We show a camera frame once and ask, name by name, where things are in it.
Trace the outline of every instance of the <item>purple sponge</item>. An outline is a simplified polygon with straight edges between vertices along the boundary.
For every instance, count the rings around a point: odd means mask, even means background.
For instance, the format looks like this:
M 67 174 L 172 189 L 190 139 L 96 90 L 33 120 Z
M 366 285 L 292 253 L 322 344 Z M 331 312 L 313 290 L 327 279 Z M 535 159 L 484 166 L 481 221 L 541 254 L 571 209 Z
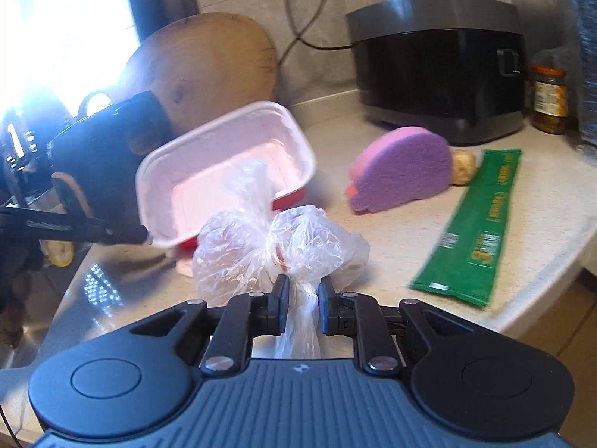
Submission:
M 432 197 L 450 185 L 448 142 L 425 128 L 398 128 L 371 143 L 350 169 L 346 189 L 357 212 L 379 212 Z

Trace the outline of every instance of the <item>glass jar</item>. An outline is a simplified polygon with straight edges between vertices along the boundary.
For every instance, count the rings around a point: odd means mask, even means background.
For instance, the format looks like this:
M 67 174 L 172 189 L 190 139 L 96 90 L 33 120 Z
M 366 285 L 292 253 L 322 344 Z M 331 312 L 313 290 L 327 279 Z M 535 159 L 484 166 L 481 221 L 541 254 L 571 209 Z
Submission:
M 535 72 L 535 97 L 531 123 L 538 130 L 561 135 L 566 129 L 568 96 L 565 71 L 541 65 L 532 66 Z

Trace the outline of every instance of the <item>wooden cutting board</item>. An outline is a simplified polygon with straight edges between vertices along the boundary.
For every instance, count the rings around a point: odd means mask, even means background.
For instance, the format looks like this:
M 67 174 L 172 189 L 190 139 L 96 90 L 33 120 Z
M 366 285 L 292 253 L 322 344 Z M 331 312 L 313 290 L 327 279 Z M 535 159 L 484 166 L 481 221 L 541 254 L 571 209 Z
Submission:
M 110 94 L 119 102 L 152 91 L 179 136 L 248 103 L 271 100 L 277 74 L 274 44 L 255 20 L 202 13 L 147 38 Z

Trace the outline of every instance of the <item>black wire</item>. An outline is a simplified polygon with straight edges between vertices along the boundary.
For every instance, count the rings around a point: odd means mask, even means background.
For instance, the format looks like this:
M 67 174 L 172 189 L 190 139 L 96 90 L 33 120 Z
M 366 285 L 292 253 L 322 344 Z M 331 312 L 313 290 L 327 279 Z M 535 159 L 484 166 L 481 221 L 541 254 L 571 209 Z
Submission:
M 4 414 L 4 410 L 2 409 L 2 404 L 0 404 L 0 414 L 2 414 L 2 419 L 4 420 L 4 424 L 6 425 L 11 437 L 13 437 L 14 443 L 16 443 L 17 447 L 23 448 L 23 445 L 20 443 L 19 440 L 17 440 L 17 437 L 14 435 L 13 428 L 11 428 L 10 424 L 8 424 L 8 419 L 6 419 L 6 415 Z
M 288 57 L 288 54 L 290 53 L 290 51 L 293 49 L 293 47 L 296 45 L 297 42 L 300 42 L 303 45 L 306 45 L 307 47 L 311 47 L 312 49 L 316 49 L 316 50 L 346 50 L 346 49 L 352 48 L 351 45 L 341 45 L 341 46 L 335 46 L 335 47 L 322 47 L 319 45 L 314 45 L 314 44 L 304 40 L 304 38 L 303 38 L 304 33 L 319 18 L 319 16 L 323 12 L 323 8 L 325 7 L 325 4 L 327 1 L 328 0 L 319 0 L 319 5 L 317 6 L 317 9 L 315 10 L 314 15 L 311 17 L 311 20 L 309 20 L 309 22 L 300 31 L 298 31 L 296 23 L 294 21 L 294 16 L 293 16 L 293 11 L 292 11 L 292 6 L 290 3 L 290 0 L 284 0 L 284 10 L 286 11 L 286 19 L 288 20 L 288 25 L 290 26 L 290 30 L 292 30 L 292 33 L 294 34 L 294 39 L 292 42 L 290 42 L 290 44 L 288 44 L 288 46 L 282 53 L 280 61 L 278 62 L 279 66 L 284 64 L 284 61 Z

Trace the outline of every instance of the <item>silver bolt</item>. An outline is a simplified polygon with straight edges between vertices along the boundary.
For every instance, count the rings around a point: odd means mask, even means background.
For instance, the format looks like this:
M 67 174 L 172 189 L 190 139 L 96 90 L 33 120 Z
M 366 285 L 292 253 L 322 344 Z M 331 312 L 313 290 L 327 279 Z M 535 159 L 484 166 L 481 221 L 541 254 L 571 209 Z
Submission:
M 234 360 L 225 355 L 215 355 L 205 361 L 205 368 L 216 372 L 228 370 L 234 365 Z
M 373 370 L 387 372 L 398 367 L 398 360 L 387 355 L 380 355 L 369 360 L 369 367 Z

